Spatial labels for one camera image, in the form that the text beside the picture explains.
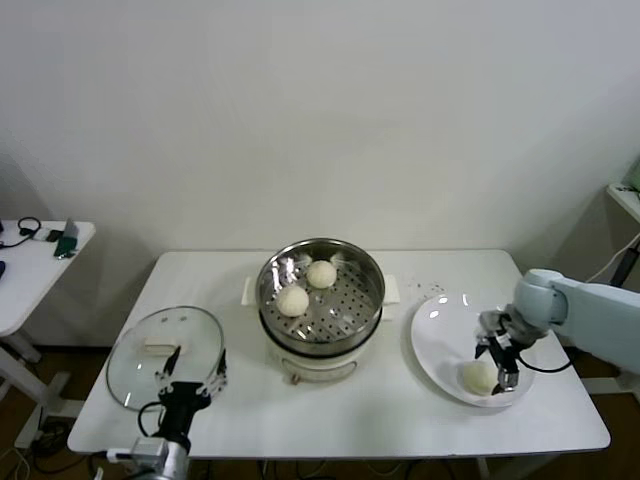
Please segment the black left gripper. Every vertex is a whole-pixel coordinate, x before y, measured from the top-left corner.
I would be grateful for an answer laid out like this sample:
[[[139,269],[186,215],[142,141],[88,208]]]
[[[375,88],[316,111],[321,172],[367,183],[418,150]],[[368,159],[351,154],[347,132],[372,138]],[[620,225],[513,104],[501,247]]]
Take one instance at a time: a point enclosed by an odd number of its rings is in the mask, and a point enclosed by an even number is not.
[[[204,383],[173,382],[171,377],[181,353],[178,346],[166,359],[162,369],[155,372],[160,405],[164,414],[154,437],[175,443],[189,443],[189,432],[194,416],[200,410],[208,408],[211,399],[215,399],[227,386],[226,350],[223,350],[215,371]]]

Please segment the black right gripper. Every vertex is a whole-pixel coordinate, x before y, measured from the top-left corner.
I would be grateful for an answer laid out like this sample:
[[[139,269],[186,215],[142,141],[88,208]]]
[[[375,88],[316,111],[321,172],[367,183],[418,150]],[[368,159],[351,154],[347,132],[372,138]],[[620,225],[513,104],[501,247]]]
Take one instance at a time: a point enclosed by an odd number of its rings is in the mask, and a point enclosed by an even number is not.
[[[524,345],[513,339],[506,330],[492,331],[483,327],[475,332],[475,340],[474,358],[480,359],[490,352],[498,367],[497,383],[491,395],[514,392],[519,383],[517,361]]]

